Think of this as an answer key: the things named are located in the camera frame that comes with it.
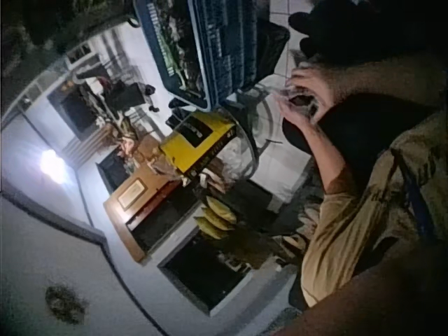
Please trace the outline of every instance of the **yellow box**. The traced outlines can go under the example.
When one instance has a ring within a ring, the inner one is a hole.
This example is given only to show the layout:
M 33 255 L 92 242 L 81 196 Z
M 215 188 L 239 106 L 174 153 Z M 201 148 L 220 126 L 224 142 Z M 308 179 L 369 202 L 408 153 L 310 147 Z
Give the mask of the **yellow box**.
M 195 178 L 236 136 L 236 125 L 217 113 L 191 113 L 160 144 L 160 149 L 177 169 Z

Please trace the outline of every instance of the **window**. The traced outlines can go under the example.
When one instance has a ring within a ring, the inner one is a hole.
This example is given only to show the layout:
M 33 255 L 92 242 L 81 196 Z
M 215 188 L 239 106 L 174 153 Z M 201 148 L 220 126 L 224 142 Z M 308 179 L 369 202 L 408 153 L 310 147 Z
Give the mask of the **window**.
M 75 64 L 79 60 L 83 59 L 84 57 L 88 56 L 92 53 L 92 49 L 89 46 L 88 43 L 83 43 L 79 47 L 77 47 L 75 50 L 72 50 L 71 52 L 67 53 L 67 59 L 70 64 Z

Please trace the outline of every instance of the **blue crate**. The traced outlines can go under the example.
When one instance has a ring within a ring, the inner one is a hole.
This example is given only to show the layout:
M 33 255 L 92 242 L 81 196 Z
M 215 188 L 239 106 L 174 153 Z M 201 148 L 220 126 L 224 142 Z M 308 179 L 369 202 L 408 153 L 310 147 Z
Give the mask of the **blue crate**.
M 164 61 L 153 0 L 134 0 L 162 82 L 174 96 L 202 111 L 253 81 L 256 73 L 256 0 L 188 0 L 205 98 L 186 97 Z

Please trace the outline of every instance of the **bunch of bananas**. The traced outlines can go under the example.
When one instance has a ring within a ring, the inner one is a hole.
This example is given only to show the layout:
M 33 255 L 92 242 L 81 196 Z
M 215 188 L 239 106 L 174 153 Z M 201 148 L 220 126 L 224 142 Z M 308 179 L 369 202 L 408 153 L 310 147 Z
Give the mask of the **bunch of bananas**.
M 203 233 L 220 240 L 229 236 L 228 231 L 234 230 L 237 217 L 231 210 L 217 199 L 207 196 L 210 208 L 202 208 L 204 217 L 195 217 L 196 224 Z

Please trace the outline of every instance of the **finger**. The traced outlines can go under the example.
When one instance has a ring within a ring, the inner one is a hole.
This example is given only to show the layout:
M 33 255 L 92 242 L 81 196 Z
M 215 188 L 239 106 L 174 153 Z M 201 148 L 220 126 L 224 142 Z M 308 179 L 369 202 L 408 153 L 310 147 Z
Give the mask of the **finger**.
M 295 68 L 291 71 L 292 77 L 312 77 L 316 75 L 316 68 Z
M 286 82 L 287 85 L 293 85 L 303 93 L 308 95 L 316 96 L 318 84 L 314 79 L 311 78 L 291 78 Z

